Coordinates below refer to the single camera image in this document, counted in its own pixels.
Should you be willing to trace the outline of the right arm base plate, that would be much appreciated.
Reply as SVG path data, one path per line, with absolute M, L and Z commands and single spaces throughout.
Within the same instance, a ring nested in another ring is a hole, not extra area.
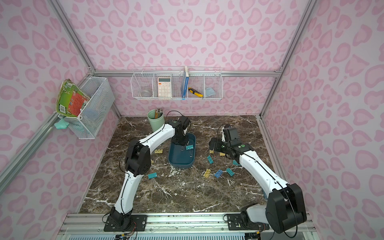
M 270 229 L 269 224 L 251 222 L 244 214 L 225 214 L 223 220 L 228 224 L 230 231 L 266 231 Z

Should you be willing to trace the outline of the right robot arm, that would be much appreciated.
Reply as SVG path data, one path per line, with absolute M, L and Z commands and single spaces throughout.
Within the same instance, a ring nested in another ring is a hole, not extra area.
M 261 186 L 267 205 L 249 205 L 241 212 L 244 223 L 268 224 L 277 234 L 298 227 L 307 221 L 303 191 L 297 184 L 289 184 L 278 176 L 249 144 L 242 142 L 231 125 L 221 128 L 222 136 L 213 137 L 210 150 L 223 153 L 245 168 Z

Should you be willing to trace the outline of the teal binder clip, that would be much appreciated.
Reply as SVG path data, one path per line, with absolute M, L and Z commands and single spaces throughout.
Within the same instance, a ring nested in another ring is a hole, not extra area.
M 212 158 L 211 156 L 207 156 L 207 159 L 208 159 L 208 161 L 209 161 L 210 164 L 213 164 L 213 163 L 214 163 L 213 158 Z
M 149 180 L 150 180 L 150 179 L 157 178 L 157 177 L 158 177 L 157 173 L 151 173 L 151 174 L 148 175 L 148 179 L 149 179 Z
M 235 175 L 235 173 L 230 169 L 230 168 L 227 168 L 226 169 L 226 172 L 231 176 L 233 177 Z

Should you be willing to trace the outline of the blue binder clip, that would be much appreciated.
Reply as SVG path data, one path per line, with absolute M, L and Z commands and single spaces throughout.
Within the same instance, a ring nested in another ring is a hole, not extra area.
M 214 176 L 215 176 L 215 178 L 219 179 L 219 178 L 222 176 L 222 174 L 223 174 L 223 171 L 222 171 L 222 170 L 218 170 L 218 171 L 214 174 Z

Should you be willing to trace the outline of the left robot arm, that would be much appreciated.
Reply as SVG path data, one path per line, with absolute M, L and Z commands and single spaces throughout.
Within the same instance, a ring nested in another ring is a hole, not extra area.
M 125 157 L 125 180 L 117 202 L 111 208 L 106 225 L 127 230 L 132 220 L 133 201 L 143 176 L 151 167 L 151 154 L 163 142 L 171 139 L 169 162 L 175 168 L 189 168 L 195 160 L 196 137 L 188 133 L 191 121 L 182 115 L 168 120 L 162 127 L 144 139 L 129 143 Z

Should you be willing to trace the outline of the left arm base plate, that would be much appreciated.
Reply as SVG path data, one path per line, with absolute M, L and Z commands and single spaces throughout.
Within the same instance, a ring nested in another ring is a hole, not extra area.
M 128 217 L 108 216 L 104 232 L 144 232 L 147 225 L 147 215 L 130 215 Z

